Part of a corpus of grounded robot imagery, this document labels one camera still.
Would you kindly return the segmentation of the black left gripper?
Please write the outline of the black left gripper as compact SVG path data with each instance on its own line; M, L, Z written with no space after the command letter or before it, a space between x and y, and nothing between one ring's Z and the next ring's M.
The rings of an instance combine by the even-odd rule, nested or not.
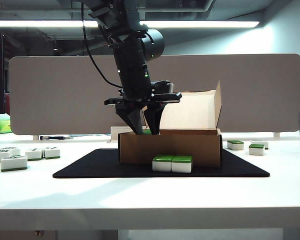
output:
M146 110L143 111L147 125L152 135L160 134L160 122L166 103L179 103L182 98L180 92L152 94L150 97L142 99L127 99L124 97L109 98L104 101L106 106L115 105L115 113L132 129L137 135L143 135L143 125L141 121L141 109L139 107L125 104L144 104Z

